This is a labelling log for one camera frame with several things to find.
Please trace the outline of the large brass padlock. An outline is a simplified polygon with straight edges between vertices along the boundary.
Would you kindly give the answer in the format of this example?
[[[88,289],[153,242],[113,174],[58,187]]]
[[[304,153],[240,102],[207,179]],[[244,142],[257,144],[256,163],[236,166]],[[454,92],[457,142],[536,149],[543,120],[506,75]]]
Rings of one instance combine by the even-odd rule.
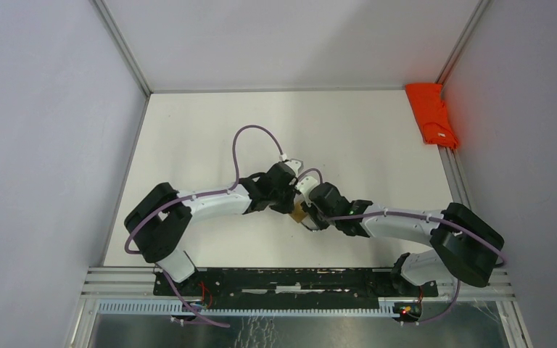
[[[319,231],[320,227],[316,221],[318,211],[313,205],[302,200],[294,204],[294,210],[289,216],[309,231]]]

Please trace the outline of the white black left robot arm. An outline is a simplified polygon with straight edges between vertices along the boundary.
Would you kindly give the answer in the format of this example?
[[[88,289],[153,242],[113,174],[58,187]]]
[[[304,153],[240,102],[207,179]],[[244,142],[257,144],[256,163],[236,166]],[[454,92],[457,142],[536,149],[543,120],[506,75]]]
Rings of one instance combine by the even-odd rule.
[[[185,195],[169,183],[156,185],[124,220],[145,262],[156,264],[171,278],[181,295],[193,294],[199,285],[196,268],[179,243],[194,223],[228,215],[246,215],[268,208],[281,214],[294,210],[295,184],[302,162],[277,162],[267,172],[240,178],[233,189]]]

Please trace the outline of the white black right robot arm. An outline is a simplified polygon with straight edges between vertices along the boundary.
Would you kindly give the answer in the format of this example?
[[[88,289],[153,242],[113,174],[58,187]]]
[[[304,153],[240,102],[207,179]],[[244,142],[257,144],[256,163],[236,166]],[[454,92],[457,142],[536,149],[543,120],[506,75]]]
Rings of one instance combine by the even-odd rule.
[[[400,239],[429,248],[395,263],[389,284],[400,296],[428,281],[449,278],[484,288],[497,264],[506,260],[504,238],[461,203],[451,202],[443,210],[402,210],[350,201],[331,183],[298,183],[296,190],[317,230],[333,226],[347,236]]]

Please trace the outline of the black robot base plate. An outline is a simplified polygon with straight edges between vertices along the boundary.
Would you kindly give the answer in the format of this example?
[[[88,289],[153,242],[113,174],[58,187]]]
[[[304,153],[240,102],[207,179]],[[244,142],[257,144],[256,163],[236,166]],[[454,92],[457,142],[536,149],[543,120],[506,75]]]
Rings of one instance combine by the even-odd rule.
[[[157,272],[153,294],[201,300],[210,310],[376,309],[381,298],[438,297],[389,268],[206,268],[182,283]]]

